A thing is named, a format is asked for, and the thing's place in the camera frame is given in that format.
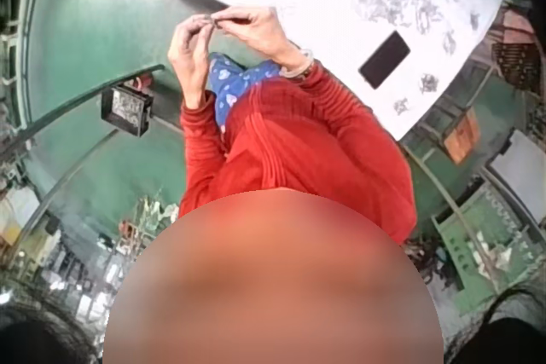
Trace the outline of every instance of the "hand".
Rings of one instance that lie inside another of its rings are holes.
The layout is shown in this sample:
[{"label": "hand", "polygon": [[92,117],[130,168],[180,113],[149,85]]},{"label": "hand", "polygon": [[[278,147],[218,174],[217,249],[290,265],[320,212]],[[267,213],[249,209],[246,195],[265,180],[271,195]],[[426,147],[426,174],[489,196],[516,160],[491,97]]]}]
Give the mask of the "hand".
[{"label": "hand", "polygon": [[205,14],[196,14],[174,31],[168,58],[178,77],[189,109],[203,103],[208,76],[208,44],[214,25]]},{"label": "hand", "polygon": [[287,39],[273,8],[231,7],[211,17],[226,33],[288,70],[305,64],[305,56]]}]

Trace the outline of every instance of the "white table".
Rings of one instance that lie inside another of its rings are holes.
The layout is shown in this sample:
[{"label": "white table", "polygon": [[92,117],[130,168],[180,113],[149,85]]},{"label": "white table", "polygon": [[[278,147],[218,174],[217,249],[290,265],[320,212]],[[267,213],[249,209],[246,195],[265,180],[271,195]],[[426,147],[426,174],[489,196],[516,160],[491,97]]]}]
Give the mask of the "white table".
[{"label": "white table", "polygon": [[[401,139],[446,90],[502,0],[219,0],[277,7],[288,36],[315,56]],[[358,68],[394,31],[411,49],[373,90]]]}]

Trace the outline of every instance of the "white heart pattern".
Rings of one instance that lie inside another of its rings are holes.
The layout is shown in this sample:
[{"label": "white heart pattern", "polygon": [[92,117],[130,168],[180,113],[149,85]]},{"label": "white heart pattern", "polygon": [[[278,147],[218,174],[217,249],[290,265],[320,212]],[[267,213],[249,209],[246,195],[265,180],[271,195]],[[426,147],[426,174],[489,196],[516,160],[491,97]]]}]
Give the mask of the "white heart pattern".
[{"label": "white heart pattern", "polygon": [[226,100],[226,102],[228,103],[228,105],[230,107],[233,107],[233,105],[237,102],[237,97],[235,97],[234,95],[231,95],[231,94],[227,94],[225,96],[225,100]]},{"label": "white heart pattern", "polygon": [[218,79],[225,80],[227,77],[229,77],[229,72],[225,68],[220,70],[220,73],[218,74]]}]

